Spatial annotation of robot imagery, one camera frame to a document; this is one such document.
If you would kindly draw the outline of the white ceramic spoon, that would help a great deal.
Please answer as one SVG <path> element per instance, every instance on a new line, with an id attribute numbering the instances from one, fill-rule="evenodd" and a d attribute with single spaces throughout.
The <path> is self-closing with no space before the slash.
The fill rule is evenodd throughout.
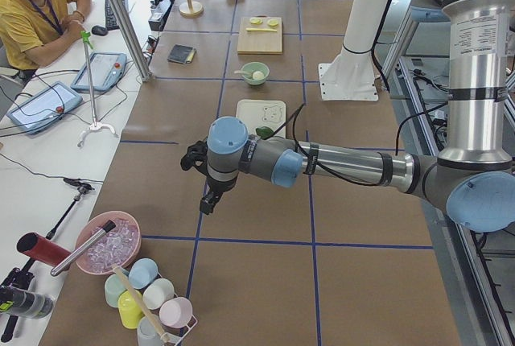
<path id="1" fill-rule="evenodd" d="M 234 73 L 243 76 L 247 80 L 252 80 L 253 79 L 253 72 L 252 71 L 236 70 Z"/>

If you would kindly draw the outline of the pink bowl with ice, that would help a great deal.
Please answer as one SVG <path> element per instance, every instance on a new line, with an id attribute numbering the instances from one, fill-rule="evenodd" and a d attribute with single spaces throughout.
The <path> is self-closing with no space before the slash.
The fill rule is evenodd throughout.
<path id="1" fill-rule="evenodd" d="M 76 247 L 83 245 L 111 220 L 115 227 L 85 251 L 76 265 L 86 274 L 107 275 L 114 266 L 127 267 L 138 255 L 142 234 L 138 222 L 128 212 L 103 212 L 92 218 L 80 232 Z"/>

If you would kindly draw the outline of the light green ceramic bowl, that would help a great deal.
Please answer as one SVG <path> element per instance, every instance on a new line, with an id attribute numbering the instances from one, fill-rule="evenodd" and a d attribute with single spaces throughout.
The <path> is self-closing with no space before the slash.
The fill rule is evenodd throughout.
<path id="1" fill-rule="evenodd" d="M 249 62 L 241 70 L 244 82 L 254 86 L 264 84 L 270 74 L 270 68 L 262 62 Z"/>

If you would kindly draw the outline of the white bear serving tray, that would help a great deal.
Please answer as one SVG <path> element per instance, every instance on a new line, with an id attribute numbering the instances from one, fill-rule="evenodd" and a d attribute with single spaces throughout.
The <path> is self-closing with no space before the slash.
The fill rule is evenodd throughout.
<path id="1" fill-rule="evenodd" d="M 237 103 L 236 118 L 246 126 L 249 134 L 256 134 L 258 127 L 277 130 L 286 121 L 286 104 L 277 100 L 242 99 Z"/>

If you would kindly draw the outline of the yellow sponge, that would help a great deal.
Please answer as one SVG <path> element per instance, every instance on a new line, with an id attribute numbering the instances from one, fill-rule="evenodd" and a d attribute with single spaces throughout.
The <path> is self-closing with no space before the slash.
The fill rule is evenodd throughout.
<path id="1" fill-rule="evenodd" d="M 195 48 L 193 48 L 193 49 L 191 49 L 191 50 L 190 50 L 190 52 L 189 52 L 189 54 L 188 54 L 188 57 L 187 57 L 187 64 L 190 64 L 190 63 L 193 61 L 193 59 L 194 59 L 195 55 L 196 55 L 196 49 L 195 49 Z"/>

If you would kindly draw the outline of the grey folded cloth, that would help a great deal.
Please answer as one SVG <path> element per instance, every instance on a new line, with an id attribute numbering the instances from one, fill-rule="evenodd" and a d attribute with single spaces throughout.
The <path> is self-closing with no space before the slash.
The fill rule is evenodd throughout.
<path id="1" fill-rule="evenodd" d="M 187 57 L 193 47 L 175 44 L 171 49 L 167 61 L 177 64 L 187 64 Z"/>

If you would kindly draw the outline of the pink cup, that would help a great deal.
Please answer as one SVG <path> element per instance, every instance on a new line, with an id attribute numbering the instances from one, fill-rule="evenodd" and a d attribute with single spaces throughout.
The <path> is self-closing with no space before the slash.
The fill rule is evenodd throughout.
<path id="1" fill-rule="evenodd" d="M 184 297 L 166 301 L 159 310 L 159 319 L 165 326 L 172 328 L 185 327 L 192 318 L 192 303 Z"/>

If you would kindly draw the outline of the blue teach pendant far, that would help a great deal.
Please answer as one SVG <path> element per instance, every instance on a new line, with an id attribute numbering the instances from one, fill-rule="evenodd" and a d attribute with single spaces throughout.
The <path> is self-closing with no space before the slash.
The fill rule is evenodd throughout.
<path id="1" fill-rule="evenodd" d="M 89 91 L 90 67 L 93 89 L 99 93 L 107 92 L 122 78 L 126 64 L 127 56 L 124 53 L 95 51 L 90 54 L 89 64 L 83 65 L 70 87 L 77 92 Z"/>

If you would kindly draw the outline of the green cup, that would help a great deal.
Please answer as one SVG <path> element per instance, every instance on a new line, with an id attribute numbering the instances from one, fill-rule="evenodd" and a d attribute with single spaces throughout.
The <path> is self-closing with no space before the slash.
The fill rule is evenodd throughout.
<path id="1" fill-rule="evenodd" d="M 112 308 L 118 307 L 120 296 L 126 291 L 124 284 L 116 274 L 111 274 L 104 284 L 105 301 Z"/>

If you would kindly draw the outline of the yellow cup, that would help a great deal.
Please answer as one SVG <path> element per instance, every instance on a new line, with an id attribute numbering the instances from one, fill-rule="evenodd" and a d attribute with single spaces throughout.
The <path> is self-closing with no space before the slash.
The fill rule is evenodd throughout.
<path id="1" fill-rule="evenodd" d="M 124 291 L 118 298 L 117 309 L 122 326 L 127 329 L 137 329 L 139 322 L 144 317 L 140 306 L 134 301 L 129 291 Z"/>

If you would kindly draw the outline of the yellow plastic knife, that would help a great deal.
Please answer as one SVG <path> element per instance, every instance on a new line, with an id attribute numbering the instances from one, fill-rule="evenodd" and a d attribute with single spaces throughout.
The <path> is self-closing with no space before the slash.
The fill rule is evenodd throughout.
<path id="1" fill-rule="evenodd" d="M 247 27 L 245 29 L 247 32 L 273 32 L 276 33 L 278 30 L 274 28 L 260 28 L 260 27 Z"/>

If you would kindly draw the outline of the lemon slice upper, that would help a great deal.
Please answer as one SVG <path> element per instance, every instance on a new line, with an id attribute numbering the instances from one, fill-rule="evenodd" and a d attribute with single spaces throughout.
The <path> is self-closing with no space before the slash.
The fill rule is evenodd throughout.
<path id="1" fill-rule="evenodd" d="M 252 17 L 249 19 L 249 22 L 253 25 L 259 25 L 262 24 L 262 19 L 259 17 Z"/>

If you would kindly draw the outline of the metal muddler rod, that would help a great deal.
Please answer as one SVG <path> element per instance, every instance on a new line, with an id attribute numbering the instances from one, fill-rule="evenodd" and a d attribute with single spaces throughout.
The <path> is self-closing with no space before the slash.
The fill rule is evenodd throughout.
<path id="1" fill-rule="evenodd" d="M 50 275 L 52 277 L 57 277 L 65 270 L 68 270 L 69 266 L 72 263 L 76 262 L 77 259 L 81 257 L 84 252 L 86 252 L 90 247 L 95 245 L 102 237 L 104 237 L 115 227 L 116 224 L 112 220 L 107 220 L 107 222 L 104 225 L 102 225 L 89 239 L 87 239 L 82 245 L 78 246 L 61 263 L 59 263 L 57 266 L 54 266 L 50 271 Z"/>

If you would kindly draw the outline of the black computer mouse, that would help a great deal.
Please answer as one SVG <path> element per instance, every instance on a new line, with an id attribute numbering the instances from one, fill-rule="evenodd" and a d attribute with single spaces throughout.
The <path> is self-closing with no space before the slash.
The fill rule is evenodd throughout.
<path id="1" fill-rule="evenodd" d="M 91 33 L 93 35 L 98 35 L 98 36 L 106 36 L 109 34 L 109 30 L 105 27 L 102 27 L 102 26 L 93 26 L 92 29 L 91 29 Z"/>

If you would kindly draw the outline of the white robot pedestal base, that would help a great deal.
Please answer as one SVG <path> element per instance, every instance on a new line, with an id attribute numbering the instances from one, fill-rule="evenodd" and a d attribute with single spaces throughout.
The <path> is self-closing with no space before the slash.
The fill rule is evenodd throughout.
<path id="1" fill-rule="evenodd" d="M 389 0 L 353 0 L 340 54 L 319 65 L 324 101 L 377 101 L 373 46 Z"/>

